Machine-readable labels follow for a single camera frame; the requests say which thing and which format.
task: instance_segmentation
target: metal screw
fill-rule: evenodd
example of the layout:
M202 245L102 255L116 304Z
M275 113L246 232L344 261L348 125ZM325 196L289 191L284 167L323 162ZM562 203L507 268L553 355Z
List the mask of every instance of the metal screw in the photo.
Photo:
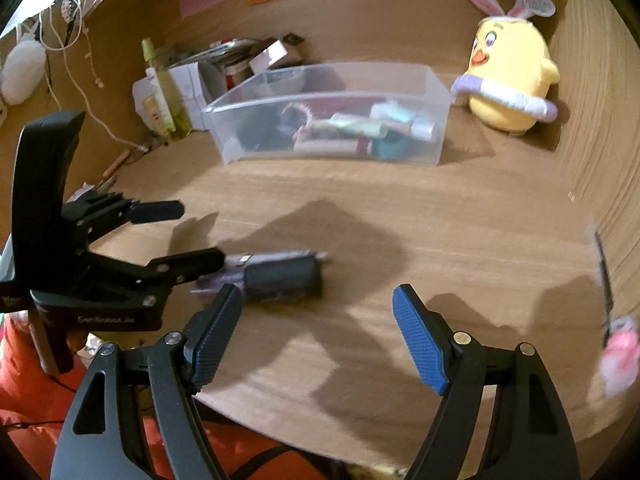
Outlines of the metal screw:
M156 297L153 295L145 296L145 299L142 300L142 306L154 306L156 304Z
M164 336L164 342L168 345L177 345L182 340L182 334L180 332L169 332Z
M453 335L453 341L459 345L468 345L471 343L471 336L466 332L456 332Z
M530 345L529 343L522 343L520 345L520 351L524 354L524 355L533 355L536 353L536 349L533 348L533 345Z
M116 351L116 343L103 343L100 347L100 355L111 355Z

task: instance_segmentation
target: pink inner ear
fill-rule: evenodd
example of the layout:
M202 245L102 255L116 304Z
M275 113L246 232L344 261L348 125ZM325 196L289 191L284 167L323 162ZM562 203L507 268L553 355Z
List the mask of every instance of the pink inner ear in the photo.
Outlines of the pink inner ear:
M507 14L507 16L514 16L514 17L518 17L519 15L522 14L522 11L524 10L524 4L521 4L517 7L513 7L513 9L511 9L509 11L509 13Z
M487 14L492 14L493 16L499 16L503 14L502 9L498 9L494 6L489 0L471 0L477 6L479 6L484 12Z

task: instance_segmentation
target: clear plastic container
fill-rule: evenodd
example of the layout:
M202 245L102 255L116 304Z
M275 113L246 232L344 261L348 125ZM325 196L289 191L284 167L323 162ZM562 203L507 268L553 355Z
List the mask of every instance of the clear plastic container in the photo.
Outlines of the clear plastic container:
M263 72L204 116L225 164L285 156L437 164L450 104L426 65L348 62Z

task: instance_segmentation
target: orange jacket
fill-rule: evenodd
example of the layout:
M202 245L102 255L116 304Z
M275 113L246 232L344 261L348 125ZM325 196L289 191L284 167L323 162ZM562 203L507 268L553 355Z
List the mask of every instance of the orange jacket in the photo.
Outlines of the orange jacket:
M64 420L74 393L60 386L40 368L40 361L28 334L21 332L12 319L4 324L4 355L0 368L0 424ZM76 366L59 377L60 383L77 390L84 376L84 365L76 357ZM145 417L146 439L156 473L173 480L169 461L156 421ZM43 479L49 479L51 463L62 424L44 424L29 428L8 428L12 441ZM256 454L277 446L270 438L241 426L204 422L205 432L222 467L228 474L236 471ZM289 451L267 462L250 480L322 480L323 476L306 459Z

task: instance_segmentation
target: yellow chick plush toy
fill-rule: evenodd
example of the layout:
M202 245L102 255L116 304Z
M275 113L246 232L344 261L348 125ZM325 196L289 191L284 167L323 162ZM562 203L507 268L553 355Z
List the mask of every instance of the yellow chick plush toy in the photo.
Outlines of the yellow chick plush toy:
M551 16L550 0L518 0L508 15L495 0L472 0L487 14L476 33L468 70L456 79L453 96L469 94L469 108L485 124L522 134L536 121L551 122L556 105L545 99L560 81L540 32L525 18Z

